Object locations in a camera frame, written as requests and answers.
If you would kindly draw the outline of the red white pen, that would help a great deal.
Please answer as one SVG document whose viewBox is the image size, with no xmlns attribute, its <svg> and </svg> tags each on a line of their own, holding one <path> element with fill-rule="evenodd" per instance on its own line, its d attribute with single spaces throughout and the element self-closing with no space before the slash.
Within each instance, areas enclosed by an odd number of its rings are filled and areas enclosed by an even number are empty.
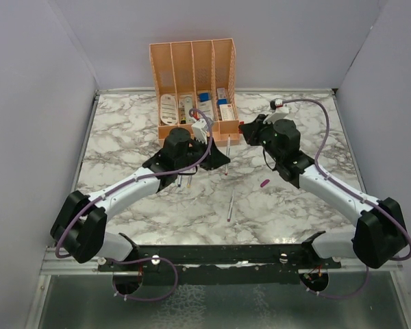
<svg viewBox="0 0 411 329">
<path fill-rule="evenodd" d="M 231 136 L 229 135 L 227 138 L 227 148 L 226 148 L 226 156 L 229 158 L 230 155 L 230 147 L 231 147 Z M 225 165 L 225 175 L 228 175 L 228 167 L 229 163 Z"/>
</svg>

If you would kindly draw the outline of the magenta white pen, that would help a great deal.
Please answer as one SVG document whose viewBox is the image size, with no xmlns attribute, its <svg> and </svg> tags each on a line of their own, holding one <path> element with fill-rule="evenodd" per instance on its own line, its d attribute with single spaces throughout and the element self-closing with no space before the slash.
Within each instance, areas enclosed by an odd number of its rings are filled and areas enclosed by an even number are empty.
<svg viewBox="0 0 411 329">
<path fill-rule="evenodd" d="M 232 211 L 234 207 L 234 197 L 235 197 L 235 189 L 233 189 L 231 197 L 230 197 L 230 201 L 229 201 L 229 209 L 227 211 L 227 222 L 230 222 L 232 218 Z"/>
</svg>

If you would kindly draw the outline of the magenta pen cap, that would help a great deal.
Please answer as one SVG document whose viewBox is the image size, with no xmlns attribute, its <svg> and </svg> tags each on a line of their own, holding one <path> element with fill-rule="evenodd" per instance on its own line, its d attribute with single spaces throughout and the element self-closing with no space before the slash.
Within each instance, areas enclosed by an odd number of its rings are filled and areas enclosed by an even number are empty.
<svg viewBox="0 0 411 329">
<path fill-rule="evenodd" d="M 260 184 L 260 187 L 261 187 L 261 188 L 265 187 L 269 182 L 270 182 L 270 180 L 264 180 L 264 181 Z"/>
</svg>

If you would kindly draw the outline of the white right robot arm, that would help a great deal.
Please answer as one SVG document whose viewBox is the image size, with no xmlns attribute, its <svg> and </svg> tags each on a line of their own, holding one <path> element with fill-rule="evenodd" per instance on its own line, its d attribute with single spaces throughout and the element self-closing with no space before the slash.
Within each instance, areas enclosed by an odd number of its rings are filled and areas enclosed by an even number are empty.
<svg viewBox="0 0 411 329">
<path fill-rule="evenodd" d="M 250 146 L 261 146 L 275 162 L 279 176 L 335 208 L 354 226 L 353 232 L 320 233 L 301 251 L 302 263 L 316 268 L 326 258 L 357 258 L 372 269 L 381 267 L 408 244 L 400 205 L 379 200 L 336 180 L 300 149 L 301 134 L 294 121 L 274 123 L 260 114 L 239 126 Z"/>
</svg>

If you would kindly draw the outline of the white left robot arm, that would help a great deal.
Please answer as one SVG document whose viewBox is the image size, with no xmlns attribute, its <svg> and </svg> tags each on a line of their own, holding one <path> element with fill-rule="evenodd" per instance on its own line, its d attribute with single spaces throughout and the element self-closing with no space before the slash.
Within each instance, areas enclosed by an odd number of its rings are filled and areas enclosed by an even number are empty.
<svg viewBox="0 0 411 329">
<path fill-rule="evenodd" d="M 211 138 L 203 142 L 191 138 L 188 130 L 175 128 L 162 149 L 129 177 L 89 195 L 72 192 L 50 235 L 58 248 L 66 250 L 67 257 L 79 263 L 104 257 L 114 260 L 122 270 L 133 269 L 138 260 L 137 244 L 124 234 L 107 232 L 107 222 L 133 203 L 162 191 L 179 175 L 194 175 L 198 168 L 211 171 L 229 162 Z"/>
</svg>

